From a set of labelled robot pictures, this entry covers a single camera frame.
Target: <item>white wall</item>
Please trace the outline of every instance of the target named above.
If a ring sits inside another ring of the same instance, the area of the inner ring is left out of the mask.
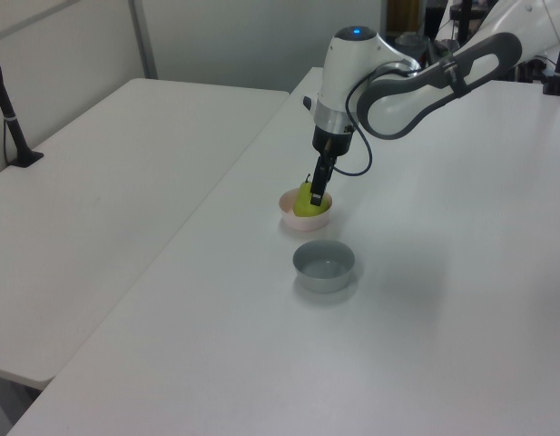
[[[291,91],[342,27],[384,29],[386,0],[142,0],[161,79]]]
[[[4,37],[0,63],[31,148],[128,80],[143,77],[127,0],[81,0]],[[0,111],[0,171],[2,122]],[[9,135],[8,143],[13,158]]]

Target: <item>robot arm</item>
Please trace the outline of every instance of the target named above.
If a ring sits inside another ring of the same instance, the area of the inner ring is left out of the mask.
[[[466,45],[417,74],[406,74],[415,69],[414,61],[369,29],[338,32],[330,42],[314,115],[312,143],[320,157],[312,203],[321,201],[336,158],[349,149],[354,126],[345,107],[347,97],[350,114],[367,132],[397,139],[439,107],[557,45],[560,0],[501,0]],[[394,71],[382,74],[386,68]],[[371,72],[377,78],[363,81],[349,95]]]

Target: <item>pear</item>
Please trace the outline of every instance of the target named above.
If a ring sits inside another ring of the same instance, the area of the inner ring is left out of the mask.
[[[296,197],[296,202],[294,203],[294,215],[296,216],[316,216],[321,213],[325,213],[330,208],[326,196],[322,198],[319,206],[315,206],[311,203],[312,183],[308,182],[308,179],[309,174],[308,177],[306,177],[306,181],[300,185],[300,189],[298,190],[298,196]]]

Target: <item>table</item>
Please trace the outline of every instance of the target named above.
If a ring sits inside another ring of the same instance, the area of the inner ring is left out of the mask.
[[[277,201],[315,164],[300,99],[320,75],[11,436],[560,435],[560,98],[490,83],[372,138],[371,172],[329,183],[329,225],[296,233]],[[357,137],[339,165],[365,162]],[[295,281],[320,238],[357,255],[343,292]]]
[[[43,389],[286,98],[133,80],[0,173],[0,376]]]

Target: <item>pink bowl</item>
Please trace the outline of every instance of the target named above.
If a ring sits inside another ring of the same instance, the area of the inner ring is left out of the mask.
[[[329,193],[324,193],[324,197],[328,200],[329,208],[326,212],[316,216],[296,216],[293,207],[298,197],[299,188],[287,191],[280,198],[280,209],[283,222],[294,230],[301,232],[310,232],[324,227],[328,223],[330,210],[332,209],[332,197]]]

